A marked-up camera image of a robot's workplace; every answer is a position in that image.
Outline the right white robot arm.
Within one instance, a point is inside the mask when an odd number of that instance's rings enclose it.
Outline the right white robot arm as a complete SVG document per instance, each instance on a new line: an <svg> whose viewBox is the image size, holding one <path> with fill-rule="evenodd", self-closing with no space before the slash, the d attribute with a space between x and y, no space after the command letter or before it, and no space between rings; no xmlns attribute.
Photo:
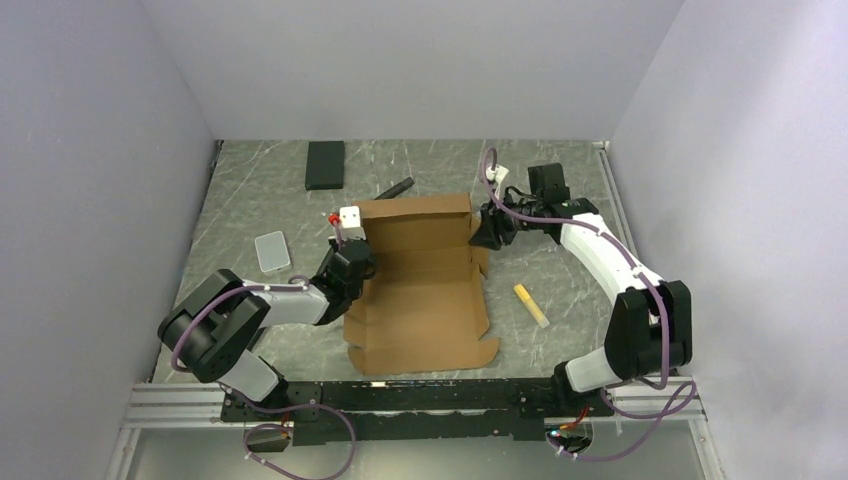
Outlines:
<svg viewBox="0 0 848 480"><path fill-rule="evenodd" d="M574 198L560 164L532 166L530 190L503 184L509 171L494 152L481 161L478 176L489 200L470 243L497 251L518 233L541 231L589 271L612 304L602 344L555 369L551 401L574 415L590 392L687 365L693 356L691 292L681 281L666 281L646 267L611 232L597 207Z"/></svg>

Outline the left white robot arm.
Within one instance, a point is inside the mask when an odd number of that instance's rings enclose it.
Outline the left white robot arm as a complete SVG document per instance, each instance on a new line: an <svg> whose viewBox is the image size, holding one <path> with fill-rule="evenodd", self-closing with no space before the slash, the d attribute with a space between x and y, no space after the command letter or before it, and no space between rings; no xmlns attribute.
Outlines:
<svg viewBox="0 0 848 480"><path fill-rule="evenodd" d="M216 383L264 420L291 401L282 373L251 351L261 330L277 325L328 325L358 300L376 274L365 240L333 241L316 274L284 284L248 282L229 269L211 274L160 323L157 337L174 370Z"/></svg>

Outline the brown cardboard box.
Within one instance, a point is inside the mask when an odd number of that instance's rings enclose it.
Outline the brown cardboard box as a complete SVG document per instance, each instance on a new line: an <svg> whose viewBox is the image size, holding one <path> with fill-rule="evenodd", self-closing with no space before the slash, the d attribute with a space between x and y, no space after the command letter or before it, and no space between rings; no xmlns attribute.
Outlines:
<svg viewBox="0 0 848 480"><path fill-rule="evenodd" d="M362 201L376 274L344 316L354 369L366 376L483 368L499 351L483 282L488 252L467 193Z"/></svg>

